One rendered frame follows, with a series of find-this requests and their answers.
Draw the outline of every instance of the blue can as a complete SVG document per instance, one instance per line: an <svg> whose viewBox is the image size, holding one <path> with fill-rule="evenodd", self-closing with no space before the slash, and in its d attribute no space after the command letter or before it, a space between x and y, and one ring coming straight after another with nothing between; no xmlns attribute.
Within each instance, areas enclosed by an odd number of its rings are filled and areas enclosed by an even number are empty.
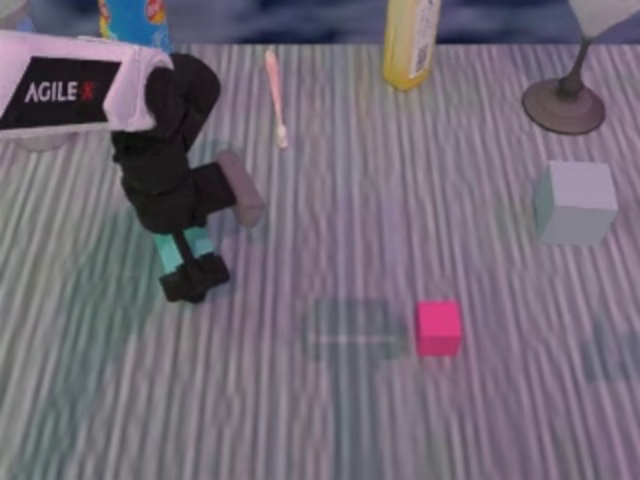
<svg viewBox="0 0 640 480"><path fill-rule="evenodd" d="M164 0L98 0L98 6L104 38L171 52Z"/></svg>

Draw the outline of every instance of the pink cube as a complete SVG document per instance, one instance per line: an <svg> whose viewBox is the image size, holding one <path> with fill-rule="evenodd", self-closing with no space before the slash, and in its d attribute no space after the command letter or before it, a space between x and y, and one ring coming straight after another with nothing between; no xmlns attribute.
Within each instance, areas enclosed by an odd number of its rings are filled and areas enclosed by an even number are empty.
<svg viewBox="0 0 640 480"><path fill-rule="evenodd" d="M462 341L462 325L458 304L419 302L416 312L418 355L448 357L457 353Z"/></svg>

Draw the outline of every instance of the toothbrush handle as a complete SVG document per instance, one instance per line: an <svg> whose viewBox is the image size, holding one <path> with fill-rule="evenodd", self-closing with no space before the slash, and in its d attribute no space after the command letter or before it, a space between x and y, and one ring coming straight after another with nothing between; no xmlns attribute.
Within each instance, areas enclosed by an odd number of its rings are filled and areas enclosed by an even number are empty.
<svg viewBox="0 0 640 480"><path fill-rule="evenodd" d="M267 74L269 75L269 86L271 87L271 98L276 111L276 120L282 124L282 99L280 97L280 72L278 71L278 61L273 51L268 50L266 54Z"/></svg>

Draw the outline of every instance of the wooden tabletop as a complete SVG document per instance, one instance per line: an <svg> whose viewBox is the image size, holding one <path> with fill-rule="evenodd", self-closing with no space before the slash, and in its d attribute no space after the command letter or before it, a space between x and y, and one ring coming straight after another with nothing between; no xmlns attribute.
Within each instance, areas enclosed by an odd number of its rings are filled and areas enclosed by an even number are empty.
<svg viewBox="0 0 640 480"><path fill-rule="evenodd" d="M0 144L0 478L630 480L640 471L640 47L595 46L608 118L561 137L524 115L575 46L445 46L423 86L377 46L184 48L223 95L194 165L232 148L268 212L211 218L233 280L167 304L107 135ZM620 211L551 247L549 160L606 162ZM456 299L455 359L419 359L420 300Z"/></svg>

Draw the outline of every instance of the pink toothbrush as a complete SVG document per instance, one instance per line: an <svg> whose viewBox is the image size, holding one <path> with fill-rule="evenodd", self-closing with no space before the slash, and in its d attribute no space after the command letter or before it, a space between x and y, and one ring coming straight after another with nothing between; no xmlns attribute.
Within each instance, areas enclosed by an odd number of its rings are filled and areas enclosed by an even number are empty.
<svg viewBox="0 0 640 480"><path fill-rule="evenodd" d="M289 140L287 138L287 127L282 120L282 97L280 96L280 72L278 60L273 48L267 50L265 55L267 74L269 75L269 85L271 87L271 98L276 111L276 140L280 148L287 148Z"/></svg>

